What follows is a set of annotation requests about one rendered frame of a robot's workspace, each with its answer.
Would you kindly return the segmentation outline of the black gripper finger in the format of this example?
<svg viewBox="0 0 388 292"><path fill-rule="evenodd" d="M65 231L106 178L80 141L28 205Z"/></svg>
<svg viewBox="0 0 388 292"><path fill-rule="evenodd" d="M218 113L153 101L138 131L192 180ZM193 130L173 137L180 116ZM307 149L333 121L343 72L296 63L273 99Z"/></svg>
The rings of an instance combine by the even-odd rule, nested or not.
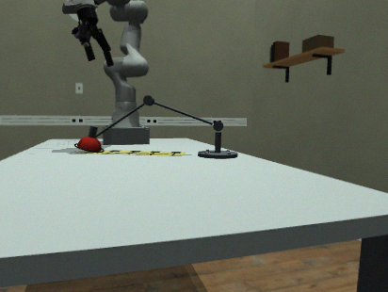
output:
<svg viewBox="0 0 388 292"><path fill-rule="evenodd" d="M110 67L110 66L114 65L112 57L110 55L110 51L109 51L109 50L111 50L111 48L110 48L107 40L105 39L105 36L103 34L102 29L101 28L98 29L97 26L95 26L94 28L97 31L97 33L99 34L96 37L94 37L94 39L97 40L97 42L99 43L99 45L103 49L107 67Z"/></svg>
<svg viewBox="0 0 388 292"><path fill-rule="evenodd" d="M85 47L88 60L92 61L93 59L95 59L95 56L93 54L93 50L89 41L90 41L91 33L93 32L93 29L94 29L94 25L92 25L90 27L90 30L87 31L85 20L78 22L78 24L79 24L79 41L80 42L82 41L81 44L84 45Z"/></svg>

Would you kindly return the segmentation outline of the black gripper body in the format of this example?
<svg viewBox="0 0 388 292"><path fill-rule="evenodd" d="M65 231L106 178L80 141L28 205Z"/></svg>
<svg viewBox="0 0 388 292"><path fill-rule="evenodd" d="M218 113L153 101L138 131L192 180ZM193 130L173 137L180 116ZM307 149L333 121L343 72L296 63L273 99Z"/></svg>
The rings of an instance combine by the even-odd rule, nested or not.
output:
<svg viewBox="0 0 388 292"><path fill-rule="evenodd" d="M87 31L90 30L90 27L93 24L94 24L94 26L97 26L98 18L97 18L95 8L93 8L93 7L80 8L76 13L77 13L79 21L81 21L83 19L86 21ZM91 33L91 36L95 37L97 35L98 35L98 33L94 28L93 32Z"/></svg>

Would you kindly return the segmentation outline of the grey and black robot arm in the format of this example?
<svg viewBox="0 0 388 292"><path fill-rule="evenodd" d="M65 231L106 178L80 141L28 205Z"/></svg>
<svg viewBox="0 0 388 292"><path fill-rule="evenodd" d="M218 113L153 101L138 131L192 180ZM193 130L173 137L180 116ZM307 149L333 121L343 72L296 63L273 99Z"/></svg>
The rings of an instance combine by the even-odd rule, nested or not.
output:
<svg viewBox="0 0 388 292"><path fill-rule="evenodd" d="M105 74L110 77L115 86L116 105L112 112L112 123L137 107L136 89L127 83L126 77L141 77L149 71L149 65L139 52L141 29L147 16L147 5L143 1L130 0L67 0L63 3L64 14L76 14L80 8L93 7L107 2L110 6L110 16L116 22L126 23L121 35L121 51L127 57L112 57L114 66L107 67ZM111 124L112 124L111 123ZM112 127L142 127L139 124L139 113L135 111Z"/></svg>

